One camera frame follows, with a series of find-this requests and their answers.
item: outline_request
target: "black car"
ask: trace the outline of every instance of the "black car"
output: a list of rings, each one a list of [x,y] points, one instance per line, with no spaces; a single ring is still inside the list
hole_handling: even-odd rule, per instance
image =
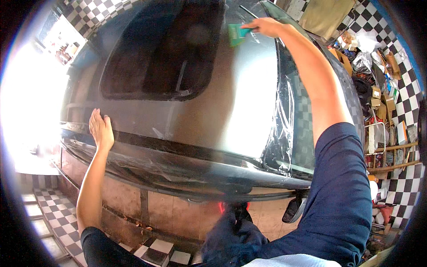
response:
[[[272,200],[308,189],[311,105],[292,56],[280,39],[259,33],[229,45],[227,25],[254,16],[291,23],[324,53],[364,141],[347,71],[282,9],[258,0],[194,2],[145,1],[88,37],[61,111],[69,153],[90,163],[88,121],[100,108],[113,124],[107,174],[115,179],[196,201]]]

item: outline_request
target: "hand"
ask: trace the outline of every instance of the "hand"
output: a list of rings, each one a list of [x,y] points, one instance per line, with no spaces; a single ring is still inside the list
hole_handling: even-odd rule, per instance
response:
[[[242,29],[254,28],[254,32],[259,32],[265,36],[276,38],[279,32],[288,24],[282,24],[273,18],[256,18],[252,22],[242,25]]]
[[[113,129],[111,127],[110,117],[105,115],[101,118],[100,109],[92,111],[91,119],[89,120],[89,129],[95,139],[97,151],[110,151],[114,144]]]

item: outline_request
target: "person's right arm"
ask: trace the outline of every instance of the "person's right arm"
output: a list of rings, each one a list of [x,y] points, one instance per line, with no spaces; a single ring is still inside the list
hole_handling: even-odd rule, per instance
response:
[[[319,49],[292,25],[272,18],[254,19],[242,28],[255,28],[266,36],[280,37],[290,51],[311,101],[314,145],[331,125],[353,120],[345,104],[341,84]]]
[[[244,25],[280,37],[311,100],[316,168],[298,228],[263,245],[258,258],[309,254],[356,266],[371,229],[372,202],[363,147],[336,74],[322,53],[291,25],[271,18]]]

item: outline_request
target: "green squeegee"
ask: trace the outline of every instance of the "green squeegee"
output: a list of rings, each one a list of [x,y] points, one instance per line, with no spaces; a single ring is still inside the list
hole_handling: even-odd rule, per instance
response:
[[[241,29],[241,24],[228,25],[228,37],[230,38],[230,47],[235,47],[245,40],[245,35],[253,29]]]

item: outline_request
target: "black shirt sleeve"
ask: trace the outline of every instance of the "black shirt sleeve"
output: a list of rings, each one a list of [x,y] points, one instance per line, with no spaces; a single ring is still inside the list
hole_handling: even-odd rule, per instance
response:
[[[89,267],[147,267],[147,264],[108,238],[95,227],[88,227],[80,238],[83,254]]]

